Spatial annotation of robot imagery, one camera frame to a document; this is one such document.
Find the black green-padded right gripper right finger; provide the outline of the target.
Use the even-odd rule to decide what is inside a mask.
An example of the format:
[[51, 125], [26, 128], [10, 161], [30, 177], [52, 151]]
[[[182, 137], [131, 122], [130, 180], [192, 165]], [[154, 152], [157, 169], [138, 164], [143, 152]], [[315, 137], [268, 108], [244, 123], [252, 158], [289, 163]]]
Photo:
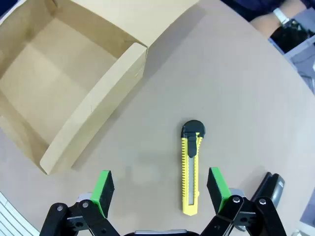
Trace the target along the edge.
[[267, 172], [254, 196], [248, 200], [232, 194], [219, 168], [209, 169], [207, 188], [216, 215], [202, 236], [228, 236], [233, 228], [243, 228], [251, 236], [285, 236], [276, 207], [283, 192], [284, 180]]

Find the person's left hand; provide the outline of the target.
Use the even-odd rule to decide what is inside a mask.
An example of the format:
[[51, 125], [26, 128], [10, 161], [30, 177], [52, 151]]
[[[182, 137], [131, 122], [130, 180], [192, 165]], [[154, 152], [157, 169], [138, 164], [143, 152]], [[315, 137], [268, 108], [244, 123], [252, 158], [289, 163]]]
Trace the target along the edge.
[[280, 21], [275, 16], [260, 16], [250, 21], [250, 24], [265, 38], [269, 38], [280, 26]]

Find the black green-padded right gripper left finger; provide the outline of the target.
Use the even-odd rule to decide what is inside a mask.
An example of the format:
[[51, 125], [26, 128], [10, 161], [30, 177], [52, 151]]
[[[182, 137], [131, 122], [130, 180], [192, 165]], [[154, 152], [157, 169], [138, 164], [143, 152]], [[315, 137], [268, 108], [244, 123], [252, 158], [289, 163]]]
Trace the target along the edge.
[[111, 171], [102, 171], [91, 195], [68, 207], [51, 205], [40, 231], [41, 236], [76, 236], [88, 230], [93, 236], [117, 236], [107, 219], [114, 183]]

